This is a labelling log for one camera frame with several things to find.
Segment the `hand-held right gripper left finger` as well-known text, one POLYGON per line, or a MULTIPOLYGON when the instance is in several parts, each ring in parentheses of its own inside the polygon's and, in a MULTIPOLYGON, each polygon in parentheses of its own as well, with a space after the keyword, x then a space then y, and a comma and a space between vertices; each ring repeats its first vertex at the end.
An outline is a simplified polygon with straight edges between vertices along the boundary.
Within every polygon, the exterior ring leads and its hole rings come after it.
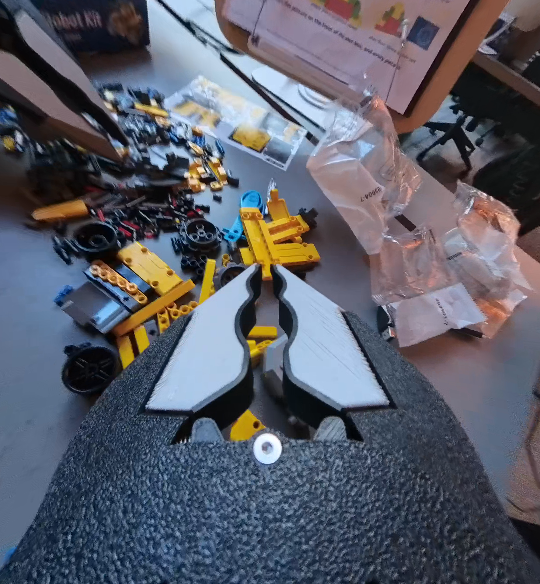
POLYGON ((190 315, 145 405, 149 413, 210 418, 226 428, 253 401, 246 337, 256 324, 261 268, 252 265, 190 315))

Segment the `grey desk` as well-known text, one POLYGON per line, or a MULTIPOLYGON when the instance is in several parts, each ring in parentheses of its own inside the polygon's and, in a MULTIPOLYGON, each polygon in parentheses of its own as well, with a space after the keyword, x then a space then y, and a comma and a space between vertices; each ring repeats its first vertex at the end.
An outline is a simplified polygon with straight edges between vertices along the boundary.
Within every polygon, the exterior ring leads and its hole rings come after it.
MULTIPOLYGON (((276 180, 289 208, 316 208, 318 227, 309 238, 321 262, 307 281, 370 324, 375 319, 368 259, 336 209, 310 177, 303 142, 287 171, 226 147, 226 161, 244 190, 266 193, 276 180)), ((66 265, 48 234, 24 220, 35 207, 26 196, 25 161, 0 143, 0 555, 16 545, 42 501, 68 442, 89 409, 61 382, 65 345, 86 340, 84 331, 53 303, 66 284, 83 279, 80 263, 66 265)), ((485 463, 498 493, 519 506, 538 506, 516 490, 518 454, 535 400, 540 370, 540 264, 518 255, 531 282, 528 298, 490 340, 457 333, 405 351, 443 392, 485 463)))

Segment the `dark blue kit box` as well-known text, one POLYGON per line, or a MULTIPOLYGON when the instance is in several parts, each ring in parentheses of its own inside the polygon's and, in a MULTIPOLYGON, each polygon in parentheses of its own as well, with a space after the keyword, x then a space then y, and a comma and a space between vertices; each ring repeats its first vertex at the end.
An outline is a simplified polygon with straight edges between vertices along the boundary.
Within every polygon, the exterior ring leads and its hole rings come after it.
POLYGON ((33 1, 77 53, 115 53, 149 46, 147 1, 33 1))

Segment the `black usb plug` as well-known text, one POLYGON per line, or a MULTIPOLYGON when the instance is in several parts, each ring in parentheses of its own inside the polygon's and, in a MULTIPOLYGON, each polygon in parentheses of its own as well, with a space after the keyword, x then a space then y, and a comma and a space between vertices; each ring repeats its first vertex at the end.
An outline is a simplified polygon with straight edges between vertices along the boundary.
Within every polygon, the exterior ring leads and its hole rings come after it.
POLYGON ((394 322, 385 307, 377 307, 376 320, 378 332, 383 340, 391 342, 396 339, 397 335, 394 322))

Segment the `long yellow holed beam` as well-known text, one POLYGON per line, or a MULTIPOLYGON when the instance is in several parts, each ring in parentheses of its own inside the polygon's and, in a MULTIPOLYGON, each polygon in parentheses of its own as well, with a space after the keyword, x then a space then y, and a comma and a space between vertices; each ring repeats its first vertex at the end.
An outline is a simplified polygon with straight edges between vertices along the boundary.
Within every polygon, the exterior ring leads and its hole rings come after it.
POLYGON ((195 283, 192 280, 189 279, 187 281, 182 281, 179 285, 172 288, 170 292, 157 298, 153 302, 143 307, 141 310, 135 312, 130 317, 122 321, 120 324, 116 325, 113 329, 111 329, 111 334, 116 337, 120 337, 133 331, 137 326, 142 325, 146 320, 151 319, 159 311, 169 307, 176 300, 193 290, 194 287, 195 283))

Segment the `small grey wheel hub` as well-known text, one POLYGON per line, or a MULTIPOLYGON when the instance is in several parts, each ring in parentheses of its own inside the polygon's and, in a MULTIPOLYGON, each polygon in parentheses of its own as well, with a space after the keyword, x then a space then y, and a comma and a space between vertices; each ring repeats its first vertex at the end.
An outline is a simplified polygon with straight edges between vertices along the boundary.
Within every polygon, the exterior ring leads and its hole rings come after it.
POLYGON ((214 285, 216 290, 219 290, 226 286, 231 280, 238 277, 247 269, 243 263, 230 262, 225 266, 222 266, 218 273, 214 277, 214 285))

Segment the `yellow studded block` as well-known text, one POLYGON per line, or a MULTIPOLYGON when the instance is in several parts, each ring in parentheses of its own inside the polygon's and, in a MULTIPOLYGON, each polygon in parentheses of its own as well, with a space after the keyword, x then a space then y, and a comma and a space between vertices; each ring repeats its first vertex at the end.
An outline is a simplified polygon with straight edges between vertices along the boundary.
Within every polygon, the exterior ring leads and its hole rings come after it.
POLYGON ((172 268, 139 242, 120 249, 116 258, 145 281, 158 296, 168 294, 173 288, 183 283, 183 279, 172 268))

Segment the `white paper sachet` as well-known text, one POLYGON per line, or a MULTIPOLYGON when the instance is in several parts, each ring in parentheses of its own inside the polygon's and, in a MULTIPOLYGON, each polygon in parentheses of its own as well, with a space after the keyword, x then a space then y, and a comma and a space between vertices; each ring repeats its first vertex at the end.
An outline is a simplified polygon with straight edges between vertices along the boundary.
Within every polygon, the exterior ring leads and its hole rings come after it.
POLYGON ((400 347, 409 347, 451 329, 484 322, 485 315, 462 283, 387 305, 400 347))

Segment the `grey toothed rack piece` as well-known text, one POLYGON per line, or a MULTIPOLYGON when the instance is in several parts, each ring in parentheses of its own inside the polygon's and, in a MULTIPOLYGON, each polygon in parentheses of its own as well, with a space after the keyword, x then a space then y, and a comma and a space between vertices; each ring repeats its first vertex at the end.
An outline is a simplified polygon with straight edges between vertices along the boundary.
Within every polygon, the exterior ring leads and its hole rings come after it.
POLYGON ((106 334, 155 298, 150 286, 128 267, 93 261, 84 271, 86 281, 60 307, 79 326, 106 334))

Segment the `dark grey wheel hub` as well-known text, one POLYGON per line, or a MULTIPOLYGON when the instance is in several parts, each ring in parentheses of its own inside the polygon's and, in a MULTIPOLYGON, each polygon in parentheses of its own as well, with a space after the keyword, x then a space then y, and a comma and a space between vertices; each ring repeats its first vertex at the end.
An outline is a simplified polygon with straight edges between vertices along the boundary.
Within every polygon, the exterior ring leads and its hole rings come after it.
POLYGON ((183 222, 179 239, 185 253, 217 253, 222 242, 222 231, 204 218, 195 218, 183 222))

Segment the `black round rim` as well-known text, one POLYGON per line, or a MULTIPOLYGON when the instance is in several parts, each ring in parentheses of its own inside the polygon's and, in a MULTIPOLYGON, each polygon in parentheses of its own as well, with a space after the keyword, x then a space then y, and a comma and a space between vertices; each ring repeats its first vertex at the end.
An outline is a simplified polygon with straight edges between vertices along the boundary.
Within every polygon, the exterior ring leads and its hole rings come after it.
POLYGON ((93 262, 112 260, 120 250, 119 233, 108 223, 91 221, 73 231, 72 241, 83 257, 93 262))

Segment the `pile of building brick parts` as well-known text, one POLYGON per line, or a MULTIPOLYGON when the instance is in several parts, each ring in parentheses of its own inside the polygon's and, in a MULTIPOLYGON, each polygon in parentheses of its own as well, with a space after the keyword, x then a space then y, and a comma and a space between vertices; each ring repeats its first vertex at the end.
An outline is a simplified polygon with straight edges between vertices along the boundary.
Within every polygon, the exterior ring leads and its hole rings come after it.
MULTIPOLYGON (((222 142, 177 118, 166 109, 163 95, 151 88, 142 91, 122 84, 102 84, 98 92, 129 139, 128 147, 114 143, 121 157, 118 162, 87 152, 64 138, 34 140, 26 122, 10 105, 0 106, 0 138, 5 151, 27 153, 29 189, 25 194, 31 201, 57 204, 79 199, 87 204, 90 215, 77 220, 38 223, 31 213, 23 222, 29 230, 47 231, 54 253, 65 264, 83 259, 84 274, 91 262, 75 247, 73 231, 84 223, 99 221, 118 231, 120 249, 139 242, 183 281, 195 283, 193 290, 123 336, 80 326, 113 338, 121 369, 125 369, 172 322, 215 294, 215 275, 230 262, 243 263, 239 249, 246 247, 247 241, 238 211, 231 228, 218 227, 222 242, 217 253, 183 252, 179 239, 183 222, 195 218, 210 221, 210 205, 195 201, 195 196, 209 190, 213 201, 221 204, 224 188, 239 188, 239 178, 224 168, 222 142)), ((273 187, 275 182, 271 181, 266 196, 244 192, 239 210, 257 207, 270 221, 266 200, 273 187)))

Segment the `yellow sticker sheet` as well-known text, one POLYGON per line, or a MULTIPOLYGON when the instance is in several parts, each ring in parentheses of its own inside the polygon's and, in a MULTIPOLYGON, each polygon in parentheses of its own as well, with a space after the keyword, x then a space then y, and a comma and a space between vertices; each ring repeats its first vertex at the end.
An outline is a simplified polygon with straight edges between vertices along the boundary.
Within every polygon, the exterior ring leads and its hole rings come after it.
POLYGON ((199 76, 164 101, 177 118, 280 170, 287 170, 307 130, 199 76))

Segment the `black office chair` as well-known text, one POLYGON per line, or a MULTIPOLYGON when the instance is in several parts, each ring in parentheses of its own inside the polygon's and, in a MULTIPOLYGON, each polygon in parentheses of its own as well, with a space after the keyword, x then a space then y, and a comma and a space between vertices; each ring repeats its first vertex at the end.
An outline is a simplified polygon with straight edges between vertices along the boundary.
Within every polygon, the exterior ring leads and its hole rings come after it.
POLYGON ((471 172, 472 165, 470 156, 475 151, 476 146, 471 142, 467 133, 465 132, 464 125, 469 117, 468 114, 462 109, 461 104, 455 102, 450 106, 450 110, 457 115, 457 118, 453 122, 446 121, 427 121, 422 125, 423 128, 429 130, 430 134, 436 134, 441 132, 441 137, 437 138, 430 146, 420 151, 416 157, 416 161, 421 164, 424 162, 428 153, 437 146, 444 146, 449 141, 452 141, 458 153, 465 165, 465 171, 462 173, 464 176, 468 172, 471 172))

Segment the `yellow beam frame assembly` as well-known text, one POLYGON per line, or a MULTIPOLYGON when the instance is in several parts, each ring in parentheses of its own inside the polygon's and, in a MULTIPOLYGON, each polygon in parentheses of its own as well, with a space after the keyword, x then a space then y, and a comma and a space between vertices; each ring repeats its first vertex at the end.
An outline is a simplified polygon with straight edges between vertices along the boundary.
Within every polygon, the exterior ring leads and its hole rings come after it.
POLYGON ((266 207, 270 221, 257 207, 239 210, 247 241, 247 246, 239 249, 243 264, 259 265, 263 280, 272 279, 274 266, 306 270, 317 265, 320 262, 317 248, 303 241, 303 235, 317 226, 317 210, 301 208, 298 213, 291 214, 274 187, 269 190, 266 207))

